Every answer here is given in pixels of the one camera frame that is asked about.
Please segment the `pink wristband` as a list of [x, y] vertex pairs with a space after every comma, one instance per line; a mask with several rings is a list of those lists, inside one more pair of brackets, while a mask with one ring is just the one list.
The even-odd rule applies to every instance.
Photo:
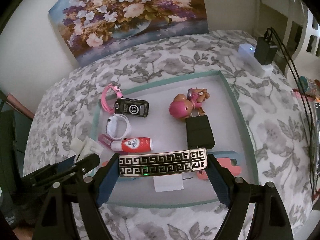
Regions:
[[109, 114], [114, 114], [115, 108], [111, 103], [114, 102], [114, 100], [121, 98], [123, 98], [121, 89], [118, 86], [110, 83], [104, 88], [101, 94], [100, 102], [102, 109]]

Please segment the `black toy car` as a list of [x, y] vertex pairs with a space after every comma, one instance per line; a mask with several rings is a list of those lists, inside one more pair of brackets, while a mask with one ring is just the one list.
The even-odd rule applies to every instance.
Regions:
[[114, 112], [146, 118], [149, 114], [149, 103], [146, 100], [119, 98], [114, 104]]

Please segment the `white charger cube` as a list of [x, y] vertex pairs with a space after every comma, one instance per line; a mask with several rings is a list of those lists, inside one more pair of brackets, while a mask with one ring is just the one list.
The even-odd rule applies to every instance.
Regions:
[[153, 183], [156, 192], [169, 192], [184, 189], [181, 174], [154, 176]]

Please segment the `white wristband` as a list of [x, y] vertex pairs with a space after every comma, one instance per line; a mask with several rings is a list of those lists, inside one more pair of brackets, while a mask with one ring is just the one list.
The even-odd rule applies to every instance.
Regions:
[[106, 124], [106, 134], [112, 140], [123, 140], [131, 135], [132, 127], [128, 118], [123, 114], [109, 116]]

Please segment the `doll with black hair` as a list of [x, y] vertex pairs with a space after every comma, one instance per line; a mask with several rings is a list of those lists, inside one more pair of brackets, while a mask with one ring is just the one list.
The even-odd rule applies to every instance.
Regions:
[[202, 108], [203, 102], [210, 98], [206, 89], [190, 88], [187, 95], [177, 94], [169, 105], [169, 113], [172, 117], [180, 120], [191, 117], [193, 111], [199, 115], [205, 115]]

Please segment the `greek pattern metal lighter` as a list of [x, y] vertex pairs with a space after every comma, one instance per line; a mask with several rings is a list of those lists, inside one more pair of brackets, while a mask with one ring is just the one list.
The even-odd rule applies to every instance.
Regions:
[[167, 176], [204, 170], [207, 164], [205, 148], [126, 155], [119, 157], [119, 174], [121, 177]]

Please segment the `black charger at table edge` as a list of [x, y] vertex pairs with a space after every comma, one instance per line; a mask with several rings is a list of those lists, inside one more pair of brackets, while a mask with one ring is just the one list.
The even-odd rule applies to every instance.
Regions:
[[259, 37], [254, 52], [254, 58], [262, 65], [271, 64], [278, 50], [277, 44], [273, 41], [271, 28], [267, 28], [263, 37]]

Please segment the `small pink clip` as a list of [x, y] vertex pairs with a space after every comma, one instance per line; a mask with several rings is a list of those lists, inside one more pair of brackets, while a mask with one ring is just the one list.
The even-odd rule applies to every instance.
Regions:
[[98, 141], [106, 148], [111, 149], [111, 144], [113, 140], [105, 134], [100, 134], [98, 136]]

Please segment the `red white tube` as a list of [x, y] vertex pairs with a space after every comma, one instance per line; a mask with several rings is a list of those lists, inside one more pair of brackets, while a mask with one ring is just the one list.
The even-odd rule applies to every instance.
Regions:
[[110, 144], [110, 148], [115, 152], [143, 153], [153, 150], [153, 142], [148, 137], [135, 137], [122, 141], [113, 141]]

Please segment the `teal rimmed white tray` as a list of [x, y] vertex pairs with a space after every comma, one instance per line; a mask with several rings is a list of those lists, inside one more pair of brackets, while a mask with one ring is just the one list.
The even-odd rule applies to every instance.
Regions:
[[[253, 145], [240, 106], [224, 75], [218, 71], [188, 74], [126, 90], [124, 96], [148, 101], [146, 118], [130, 116], [132, 137], [150, 137], [153, 151], [171, 152], [187, 148], [185, 123], [173, 118], [169, 105], [189, 88], [205, 88], [210, 98], [203, 104], [212, 128], [215, 146], [211, 152], [234, 151], [241, 161], [242, 178], [259, 182]], [[156, 192], [153, 177], [119, 178], [106, 204], [126, 207], [173, 209], [217, 201], [210, 182], [194, 172], [181, 174], [183, 190]]]

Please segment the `white hair clip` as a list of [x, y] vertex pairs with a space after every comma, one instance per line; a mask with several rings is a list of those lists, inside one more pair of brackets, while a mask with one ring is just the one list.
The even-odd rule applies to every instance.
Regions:
[[93, 139], [86, 137], [84, 141], [73, 138], [71, 140], [70, 149], [76, 153], [74, 163], [77, 163], [90, 154], [101, 155], [104, 148]]

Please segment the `dark cabinet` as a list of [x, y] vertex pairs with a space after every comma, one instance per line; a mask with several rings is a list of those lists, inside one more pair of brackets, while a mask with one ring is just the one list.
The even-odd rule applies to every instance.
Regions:
[[20, 176], [33, 117], [13, 95], [1, 92], [1, 157], [9, 158], [8, 166]]

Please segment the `grey floral tablecloth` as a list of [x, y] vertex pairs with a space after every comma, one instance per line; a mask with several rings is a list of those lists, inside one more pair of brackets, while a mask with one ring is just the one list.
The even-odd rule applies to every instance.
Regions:
[[71, 140], [85, 139], [104, 87], [122, 89], [190, 73], [219, 70], [241, 108], [257, 161], [259, 181], [275, 183], [295, 239], [312, 209], [309, 158], [300, 120], [303, 110], [284, 75], [275, 68], [259, 78], [240, 58], [246, 32], [218, 30], [140, 44], [71, 72], [44, 94], [27, 141], [24, 174], [70, 156]]

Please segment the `coral blue toy right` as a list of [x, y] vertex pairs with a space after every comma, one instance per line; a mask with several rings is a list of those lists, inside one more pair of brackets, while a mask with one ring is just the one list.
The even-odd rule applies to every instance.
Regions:
[[242, 173], [241, 161], [239, 156], [234, 151], [219, 151], [219, 152], [210, 152], [219, 162], [219, 164], [227, 168], [231, 174], [236, 177]]

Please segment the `black wall charger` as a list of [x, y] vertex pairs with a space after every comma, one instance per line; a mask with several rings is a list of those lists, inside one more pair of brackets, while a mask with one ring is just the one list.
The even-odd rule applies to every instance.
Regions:
[[187, 145], [189, 150], [196, 148], [212, 149], [215, 140], [207, 115], [198, 115], [185, 119]]

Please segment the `floral painting canvas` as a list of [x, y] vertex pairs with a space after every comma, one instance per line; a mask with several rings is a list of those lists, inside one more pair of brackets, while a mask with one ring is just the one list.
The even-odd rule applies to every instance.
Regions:
[[49, 17], [82, 67], [139, 44], [208, 32], [204, 0], [58, 0]]

